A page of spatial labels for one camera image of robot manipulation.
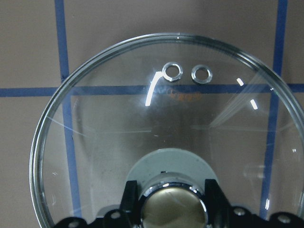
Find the metal rim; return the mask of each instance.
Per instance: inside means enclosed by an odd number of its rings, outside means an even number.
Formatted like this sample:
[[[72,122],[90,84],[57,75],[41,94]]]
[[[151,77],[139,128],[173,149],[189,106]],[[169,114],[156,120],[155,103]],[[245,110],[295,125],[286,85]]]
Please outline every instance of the metal rim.
[[[203,191],[200,190],[200,188],[198,186],[195,185],[191,185],[191,184],[187,184],[187,183],[181,183],[181,182],[168,182],[168,183],[159,183],[159,184],[155,184],[153,186],[150,186],[141,197],[143,198],[148,198],[151,195],[153,195],[153,193],[165,189],[165,188],[169,188],[169,187],[175,187],[175,188],[182,188],[182,189],[186,189],[191,191],[193,194],[195,194],[198,198],[202,198],[202,193]]]
[[[267,75],[265,80],[272,85],[273,88],[275,88],[276,93],[280,95],[280,100],[288,109],[299,131],[301,140],[302,142],[304,141],[304,113],[301,106],[293,96],[290,88],[282,81],[282,79],[257,58],[252,57],[240,49],[224,42],[201,36],[193,36],[190,34],[158,33],[128,39],[105,49],[75,70],[54,93],[40,118],[31,147],[29,161],[29,183],[32,202],[41,227],[48,228],[53,225],[53,221],[45,201],[42,177],[43,148],[46,139],[45,135],[48,132],[50,125],[50,120],[47,119],[47,116],[52,116],[54,114],[54,110],[58,108],[59,104],[62,102],[69,90],[95,67],[117,55],[122,54],[123,52],[129,51],[130,49],[165,42],[205,45],[236,58],[254,70],[261,70],[264,72],[265,75]],[[298,215],[302,216],[303,214],[304,211],[299,209]]]

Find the clear glass lid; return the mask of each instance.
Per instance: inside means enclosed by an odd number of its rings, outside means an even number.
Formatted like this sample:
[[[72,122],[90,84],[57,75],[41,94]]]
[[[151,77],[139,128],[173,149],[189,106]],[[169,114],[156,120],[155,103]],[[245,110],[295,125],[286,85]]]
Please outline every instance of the clear glass lid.
[[[303,119],[287,85],[236,47],[183,34],[124,41],[72,73],[40,119],[30,161],[37,217],[42,227],[93,221],[120,203],[134,164],[164,148],[206,161],[233,205],[265,219],[301,216]]]

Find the blue painter's tape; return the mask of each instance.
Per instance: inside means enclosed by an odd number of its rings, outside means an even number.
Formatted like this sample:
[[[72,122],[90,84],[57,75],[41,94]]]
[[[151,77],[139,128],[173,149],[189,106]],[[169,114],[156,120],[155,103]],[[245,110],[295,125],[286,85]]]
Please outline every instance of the blue painter's tape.
[[[277,20],[275,31],[275,51],[273,69],[278,74],[282,73],[283,51],[284,51],[284,38],[285,38],[285,25],[287,16],[287,0],[279,0],[277,8]],[[279,98],[275,93],[271,94],[270,109],[268,118],[268,134],[267,144],[264,160],[264,178],[262,182],[261,202],[260,202],[260,217],[267,218],[267,211],[271,207],[271,199],[269,198],[272,163],[276,142],[276,122],[278,113]]]
[[[52,96],[56,89],[53,87],[0,89],[0,97]]]
[[[69,69],[68,69],[67,42],[66,42],[67,35],[66,35],[65,10],[64,10],[63,0],[55,0],[55,11],[56,11],[60,74],[61,74],[61,81],[64,81],[69,75]],[[75,147],[74,147],[73,132],[72,132],[73,125],[72,125],[70,95],[67,95],[65,100],[63,101],[63,122],[65,126],[66,155],[67,155],[67,164],[68,164],[68,171],[70,178],[73,211],[74,211],[74,216],[82,217]]]
[[[72,88],[72,95],[144,95],[147,85],[128,86],[79,86]],[[270,87],[258,85],[158,85],[154,94],[168,93],[202,93],[202,94],[239,94],[239,93],[270,93]]]
[[[293,93],[304,93],[304,84],[288,84]]]
[[[66,139],[66,155],[68,173],[70,178],[71,194],[74,216],[81,217],[81,204],[78,185],[78,175],[76,166],[76,155],[73,140],[73,124],[72,124],[72,111],[71,111],[71,96],[67,95],[63,101],[63,124],[65,127]]]
[[[66,42],[67,34],[66,34],[66,22],[65,22],[65,8],[64,8],[63,0],[55,0],[55,12],[56,12],[60,74],[61,74],[61,82],[63,82],[69,75],[67,42]]]
[[[252,89],[243,91],[244,88],[252,86]],[[293,93],[304,93],[304,84],[288,84]],[[79,86],[72,88],[72,95],[140,95],[146,94],[149,89],[147,85],[129,86]],[[157,86],[156,94],[168,93],[174,89],[179,93],[203,93],[203,94],[238,94],[238,93],[269,93],[269,89],[264,85],[173,85]],[[52,96],[57,88],[0,88],[0,97],[29,97],[29,96]]]

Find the metal grommet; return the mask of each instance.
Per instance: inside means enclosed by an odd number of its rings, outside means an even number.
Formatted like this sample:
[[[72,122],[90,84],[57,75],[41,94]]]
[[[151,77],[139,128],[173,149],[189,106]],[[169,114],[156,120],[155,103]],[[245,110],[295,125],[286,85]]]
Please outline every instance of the metal grommet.
[[[167,70],[169,67],[174,67],[174,66],[178,68],[179,73],[178,73],[176,76],[171,77],[171,76],[167,75],[166,70]],[[174,81],[179,80],[179,79],[181,78],[181,76],[182,76],[182,73],[183,73],[183,72],[182,72],[182,68],[181,68],[181,66],[180,66],[177,62],[169,62],[169,63],[166,63],[166,64],[163,66],[163,68],[162,68],[163,77],[164,77],[166,80],[168,80],[169,82],[174,82]]]
[[[208,73],[208,77],[204,80],[201,80],[201,79],[198,79],[196,77],[196,72],[198,70],[204,70]],[[212,80],[212,71],[210,70],[210,68],[208,66],[205,66],[205,65],[196,65],[192,71],[191,71],[191,77],[193,79],[194,82],[198,83],[198,84],[206,84],[206,83],[209,83],[211,82]]]

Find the chrome ring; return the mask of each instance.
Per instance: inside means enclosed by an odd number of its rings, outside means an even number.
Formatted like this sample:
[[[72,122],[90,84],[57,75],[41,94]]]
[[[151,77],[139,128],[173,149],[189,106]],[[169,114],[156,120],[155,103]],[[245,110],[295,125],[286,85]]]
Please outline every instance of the chrome ring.
[[[206,70],[207,73],[208,73],[208,77],[204,80],[201,80],[201,79],[198,79],[196,77],[196,72],[198,70]],[[209,83],[211,82],[212,80],[212,71],[210,70],[210,68],[208,66],[205,66],[205,65],[196,65],[192,71],[191,71],[191,77],[193,79],[194,82],[198,83],[198,84],[206,84],[206,83]]]
[[[174,76],[174,77],[171,77],[169,75],[167,75],[166,73],[166,70],[169,68],[169,67],[177,67],[178,70],[179,70],[179,73]],[[163,74],[163,77],[168,80],[169,82],[174,82],[174,81],[177,81],[177,80],[180,80],[181,76],[182,76],[182,68],[181,66],[177,63],[177,62],[169,62],[169,63],[166,63],[163,68],[162,68],[162,74]]]
[[[201,198],[201,196],[202,196],[202,190],[200,190],[199,187],[197,187],[195,185],[186,184],[186,183],[180,183],[180,182],[159,183],[159,184],[153,185],[153,186],[149,187],[143,193],[142,196],[149,197],[151,194],[155,193],[156,191],[159,191],[159,190],[167,188],[167,187],[176,187],[176,188],[187,189],[189,191],[192,191],[199,198]]]

